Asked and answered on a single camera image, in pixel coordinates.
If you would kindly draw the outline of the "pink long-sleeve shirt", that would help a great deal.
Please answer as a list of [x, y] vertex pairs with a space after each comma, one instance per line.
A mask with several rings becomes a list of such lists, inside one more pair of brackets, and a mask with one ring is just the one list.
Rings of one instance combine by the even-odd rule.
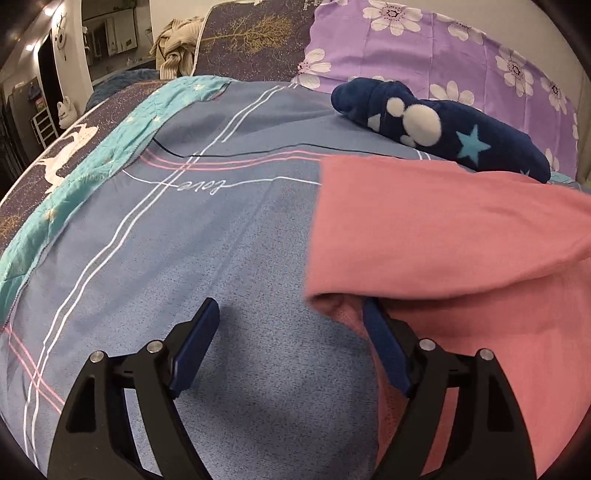
[[590, 405], [590, 198], [510, 172], [439, 160], [329, 156], [304, 295], [366, 334], [362, 302], [444, 349], [497, 356], [536, 469]]

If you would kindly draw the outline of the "beige clothes pile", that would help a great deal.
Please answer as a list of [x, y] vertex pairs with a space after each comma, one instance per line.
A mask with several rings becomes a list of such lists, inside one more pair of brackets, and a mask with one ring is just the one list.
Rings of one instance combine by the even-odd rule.
[[172, 19], [159, 33], [150, 54], [155, 59], [160, 80], [174, 80], [192, 74], [202, 24], [204, 19], [199, 16]]

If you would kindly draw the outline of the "blue striped bed sheet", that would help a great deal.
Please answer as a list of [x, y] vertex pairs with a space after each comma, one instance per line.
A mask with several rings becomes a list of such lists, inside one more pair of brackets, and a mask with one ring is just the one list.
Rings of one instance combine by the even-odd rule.
[[[174, 401], [207, 479], [375, 479], [408, 401], [367, 330], [305, 298], [321, 163], [449, 160], [352, 122], [331, 94], [232, 80], [166, 121], [43, 250], [1, 320], [1, 424], [24, 475], [50, 479], [61, 412], [93, 352], [133, 354], [212, 298], [219, 326]], [[109, 99], [50, 165], [80, 164], [138, 104]], [[135, 392], [125, 400], [141, 465], [157, 473]], [[589, 475], [590, 405], [533, 479]]]

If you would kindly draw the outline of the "navy star fleece garment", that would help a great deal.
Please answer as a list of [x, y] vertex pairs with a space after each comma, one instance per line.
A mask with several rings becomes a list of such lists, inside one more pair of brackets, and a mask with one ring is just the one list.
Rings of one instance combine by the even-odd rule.
[[360, 126], [477, 172], [551, 178], [548, 160], [527, 134], [459, 102], [419, 99], [400, 81], [356, 78], [335, 88], [331, 102]]

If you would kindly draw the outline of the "teal patterned quilt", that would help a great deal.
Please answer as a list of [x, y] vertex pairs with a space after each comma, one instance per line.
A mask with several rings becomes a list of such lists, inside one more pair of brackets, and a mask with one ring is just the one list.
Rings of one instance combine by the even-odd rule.
[[150, 93], [111, 130], [29, 215], [1, 255], [1, 320], [9, 319], [19, 291], [51, 243], [82, 204], [149, 142], [161, 126], [195, 102], [207, 102], [228, 87], [230, 78], [183, 77]]

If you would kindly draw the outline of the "purple floral pillow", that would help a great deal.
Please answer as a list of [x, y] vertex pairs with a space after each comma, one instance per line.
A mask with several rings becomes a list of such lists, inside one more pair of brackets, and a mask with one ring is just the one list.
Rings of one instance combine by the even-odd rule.
[[324, 1], [294, 83], [332, 92], [356, 77], [399, 80], [524, 131], [575, 177], [583, 68], [530, 1]]

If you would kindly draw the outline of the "dark gold-tree pillow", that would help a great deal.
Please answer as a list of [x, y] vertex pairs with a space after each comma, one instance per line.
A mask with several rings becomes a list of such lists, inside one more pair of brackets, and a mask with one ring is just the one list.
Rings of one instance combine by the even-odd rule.
[[228, 1], [211, 7], [201, 28], [193, 74], [239, 81], [297, 76], [318, 1]]

